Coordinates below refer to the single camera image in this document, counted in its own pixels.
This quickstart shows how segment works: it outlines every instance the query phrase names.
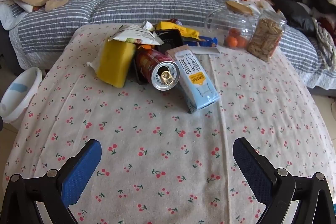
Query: floor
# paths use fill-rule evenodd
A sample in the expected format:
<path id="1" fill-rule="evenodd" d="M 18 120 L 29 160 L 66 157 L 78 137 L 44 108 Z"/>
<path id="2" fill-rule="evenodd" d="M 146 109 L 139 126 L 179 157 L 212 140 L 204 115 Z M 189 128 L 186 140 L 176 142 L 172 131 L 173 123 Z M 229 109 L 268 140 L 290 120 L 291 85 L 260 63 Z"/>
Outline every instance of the floor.
<path id="1" fill-rule="evenodd" d="M 2 69 L 0 69 L 0 98 L 2 98 L 11 82 L 15 79 L 15 76 L 9 72 L 2 60 L 0 60 L 0 65 L 2 67 Z M 333 145 L 336 147 L 336 120 L 331 114 L 330 107 L 334 100 L 324 96 L 313 96 L 313 99 L 328 128 Z M 16 134 L 17 130 L 10 124 L 4 124 L 3 130 L 0 132 L 0 176 L 3 175 L 5 164 L 15 141 Z M 3 191 L 2 180 L 0 181 L 0 208 L 2 208 Z"/>

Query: light blue carton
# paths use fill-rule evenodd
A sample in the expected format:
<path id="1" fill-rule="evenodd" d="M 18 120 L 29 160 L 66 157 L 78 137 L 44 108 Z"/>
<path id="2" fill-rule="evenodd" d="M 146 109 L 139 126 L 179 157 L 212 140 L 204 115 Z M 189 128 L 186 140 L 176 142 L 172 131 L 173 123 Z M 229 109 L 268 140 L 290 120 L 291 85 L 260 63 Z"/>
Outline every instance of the light blue carton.
<path id="1" fill-rule="evenodd" d="M 219 94 L 189 46 L 184 45 L 167 51 L 180 69 L 178 85 L 191 113 L 219 99 Z"/>

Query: blue gripper pad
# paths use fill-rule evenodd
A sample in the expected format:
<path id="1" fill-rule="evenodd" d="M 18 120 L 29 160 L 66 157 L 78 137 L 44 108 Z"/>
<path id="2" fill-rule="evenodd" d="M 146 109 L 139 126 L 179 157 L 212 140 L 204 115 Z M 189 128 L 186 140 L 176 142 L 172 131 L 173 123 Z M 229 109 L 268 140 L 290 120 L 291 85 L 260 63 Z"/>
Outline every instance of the blue gripper pad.
<path id="1" fill-rule="evenodd" d="M 66 207 L 76 204 L 101 159 L 101 145 L 89 140 L 74 158 L 68 161 L 72 169 L 62 179 L 61 199 Z"/>
<path id="2" fill-rule="evenodd" d="M 244 138 L 236 139 L 233 144 L 233 156 L 258 202 L 268 205 L 272 201 L 272 182 L 251 154 L 260 157 L 258 153 L 246 140 L 249 151 L 240 139 Z"/>

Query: trash can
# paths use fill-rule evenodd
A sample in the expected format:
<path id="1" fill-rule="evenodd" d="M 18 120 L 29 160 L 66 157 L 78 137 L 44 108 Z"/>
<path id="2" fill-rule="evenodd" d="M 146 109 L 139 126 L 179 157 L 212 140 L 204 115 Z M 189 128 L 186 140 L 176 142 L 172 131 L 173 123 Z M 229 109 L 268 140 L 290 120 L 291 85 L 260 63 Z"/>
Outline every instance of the trash can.
<path id="1" fill-rule="evenodd" d="M 21 73 L 6 90 L 0 103 L 0 116 L 3 122 L 10 123 L 17 130 L 26 113 L 31 99 L 37 93 L 42 81 L 42 72 L 33 67 Z"/>

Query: jar of snacks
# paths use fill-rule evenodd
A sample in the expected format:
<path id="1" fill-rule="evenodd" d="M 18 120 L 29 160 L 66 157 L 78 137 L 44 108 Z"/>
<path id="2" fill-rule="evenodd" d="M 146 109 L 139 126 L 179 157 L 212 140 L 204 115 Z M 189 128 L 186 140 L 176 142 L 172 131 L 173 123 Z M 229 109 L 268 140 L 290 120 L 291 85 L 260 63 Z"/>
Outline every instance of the jar of snacks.
<path id="1" fill-rule="evenodd" d="M 212 10 L 205 19 L 205 27 L 217 36 L 218 41 L 230 48 L 246 48 L 253 34 L 249 7 L 234 1 L 227 1 L 226 8 Z"/>
<path id="2" fill-rule="evenodd" d="M 259 17 L 247 51 L 268 62 L 279 44 L 285 31 L 286 23 L 286 19 L 276 12 L 264 10 Z"/>

